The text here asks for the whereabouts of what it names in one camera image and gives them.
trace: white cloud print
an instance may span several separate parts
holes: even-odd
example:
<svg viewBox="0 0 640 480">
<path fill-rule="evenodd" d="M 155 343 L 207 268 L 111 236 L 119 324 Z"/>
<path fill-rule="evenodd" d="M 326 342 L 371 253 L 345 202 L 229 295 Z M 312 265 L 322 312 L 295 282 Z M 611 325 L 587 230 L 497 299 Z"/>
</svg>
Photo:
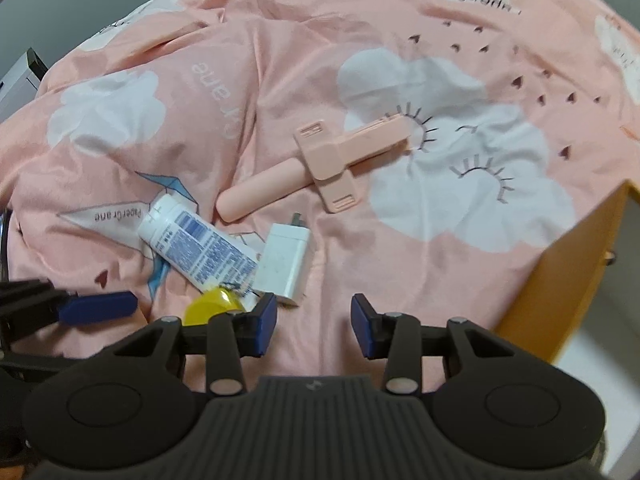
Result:
<svg viewBox="0 0 640 480">
<path fill-rule="evenodd" d="M 140 5 L 121 20 L 111 23 L 111 25 L 108 25 L 88 40 L 85 40 L 78 48 L 84 52 L 100 50 L 107 46 L 113 38 L 129 27 L 129 25 L 138 22 L 145 16 L 159 12 L 175 12 L 178 10 L 184 10 L 180 0 L 149 0 L 146 4 Z"/>
<path fill-rule="evenodd" d="M 69 137 L 77 150 L 93 156 L 151 139 L 166 109 L 155 98 L 158 76 L 127 70 L 70 86 L 47 124 L 47 142 Z"/>
<path fill-rule="evenodd" d="M 415 121 L 411 150 L 383 155 L 371 175 L 369 203 L 389 227 L 418 240 L 451 232 L 502 253 L 546 247 L 574 225 L 571 197 L 545 174 L 542 132 L 452 62 L 364 50 L 340 68 L 338 89 L 347 130 L 397 111 Z"/>
</svg>

